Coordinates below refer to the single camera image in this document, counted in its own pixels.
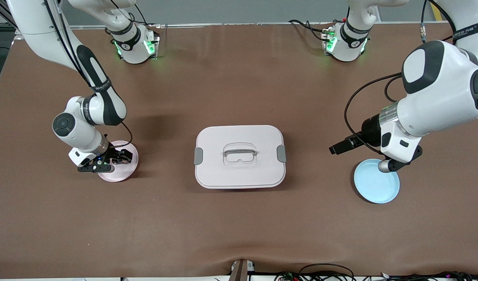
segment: gray latch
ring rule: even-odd
[[[194,165],[199,165],[203,162],[203,149],[195,148],[194,149]]]
[[[277,160],[286,163],[286,146],[277,147]]]

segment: light blue plate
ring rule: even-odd
[[[360,162],[353,174],[358,192],[372,203],[388,203],[398,194],[400,180],[396,172],[382,173],[378,169],[381,160],[368,159]]]

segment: tabletop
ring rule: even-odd
[[[349,96],[400,71],[421,43],[419,25],[376,25],[354,62],[326,57],[293,25],[159,30],[159,57],[119,60],[103,30],[76,30],[125,101],[139,151],[132,178],[79,173],[51,123],[90,89],[71,69],[15,41],[0,78],[0,278],[204,276],[239,258],[257,270],[338,263],[359,275],[478,273],[478,120],[423,138],[399,171],[393,201],[375,205],[353,187],[365,148],[331,155],[350,135]],[[428,25],[428,39],[449,35]],[[355,128],[389,105],[384,82],[349,109]],[[399,82],[389,89],[405,96]],[[198,133],[269,124],[284,135],[287,174],[262,190],[207,190],[194,176]],[[99,126],[109,140],[122,126]]]

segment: green led light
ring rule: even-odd
[[[118,46],[118,43],[116,43],[116,41],[114,41],[114,46],[116,46],[116,49],[118,50],[118,55],[121,55],[121,51],[119,50],[119,46]]]
[[[365,39],[364,43],[362,43],[362,48],[360,49],[360,53],[364,51],[365,43],[367,43],[367,38]]]
[[[151,43],[150,41],[144,41],[147,52],[149,52],[150,55],[154,54],[154,44]]]
[[[333,38],[329,40],[328,45],[326,46],[326,50],[331,53],[334,50],[334,45],[337,41],[338,38],[336,36],[333,36]]]

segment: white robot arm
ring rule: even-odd
[[[130,64],[140,64],[157,56],[159,34],[129,20],[124,8],[136,0],[69,0],[69,3],[98,19],[114,38],[118,52]]]
[[[326,52],[343,62],[355,60],[364,50],[369,31],[376,22],[373,6],[396,7],[405,5],[409,0],[347,0],[349,5],[348,17],[344,23],[337,23],[330,27],[324,44]]]
[[[34,53],[77,70],[94,92],[91,96],[71,98],[64,112],[52,123],[57,137],[73,147],[69,153],[72,162],[77,167],[84,167],[94,158],[105,155],[111,147],[94,125],[120,124],[126,117],[125,103],[112,87],[93,52],[73,34],[56,0],[7,2],[20,32]]]
[[[456,46],[430,41],[412,51],[402,66],[407,96],[364,121],[362,131],[332,146],[331,153],[364,141],[386,156],[380,171],[396,171],[421,155],[418,144],[425,135],[478,119],[478,28],[470,26],[478,23],[467,22],[478,21],[478,0],[473,5],[438,2],[462,27],[453,36]]]

